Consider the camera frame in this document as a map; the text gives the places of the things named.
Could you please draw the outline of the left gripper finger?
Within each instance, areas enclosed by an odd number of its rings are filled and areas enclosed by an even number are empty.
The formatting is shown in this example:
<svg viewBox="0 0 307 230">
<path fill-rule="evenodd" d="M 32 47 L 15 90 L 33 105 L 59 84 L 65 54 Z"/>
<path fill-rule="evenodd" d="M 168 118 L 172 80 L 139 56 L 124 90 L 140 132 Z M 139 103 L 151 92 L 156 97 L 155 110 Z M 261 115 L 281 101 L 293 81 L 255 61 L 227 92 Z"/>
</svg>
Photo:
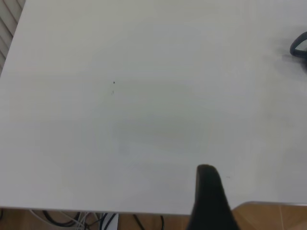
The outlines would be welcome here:
<svg viewBox="0 0 307 230">
<path fill-rule="evenodd" d="M 196 190 L 188 230 L 238 230 L 217 169 L 203 164 L 197 167 Z"/>
</svg>

